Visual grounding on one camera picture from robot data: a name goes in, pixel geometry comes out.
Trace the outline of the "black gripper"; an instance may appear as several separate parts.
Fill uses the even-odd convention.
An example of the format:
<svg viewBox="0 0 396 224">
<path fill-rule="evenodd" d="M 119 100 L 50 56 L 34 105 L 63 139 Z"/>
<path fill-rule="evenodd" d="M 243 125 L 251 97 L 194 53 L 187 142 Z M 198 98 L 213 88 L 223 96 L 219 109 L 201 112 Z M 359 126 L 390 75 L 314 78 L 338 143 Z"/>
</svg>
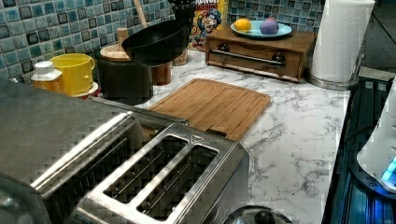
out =
<svg viewBox="0 0 396 224">
<path fill-rule="evenodd" d="M 172 7 L 175 14 L 176 20 L 183 23 L 192 25 L 194 12 L 195 12 L 195 0 L 167 0 Z"/>
</svg>

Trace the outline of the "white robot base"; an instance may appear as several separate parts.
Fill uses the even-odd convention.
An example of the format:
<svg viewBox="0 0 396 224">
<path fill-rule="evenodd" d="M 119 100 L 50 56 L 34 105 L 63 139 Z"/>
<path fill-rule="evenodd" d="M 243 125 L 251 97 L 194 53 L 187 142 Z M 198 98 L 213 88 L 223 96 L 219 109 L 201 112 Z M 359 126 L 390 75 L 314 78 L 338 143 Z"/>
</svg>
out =
<svg viewBox="0 0 396 224">
<path fill-rule="evenodd" d="M 387 191 L 396 191 L 396 87 L 392 81 L 389 95 L 375 128 L 357 154 L 362 170 Z"/>
</svg>

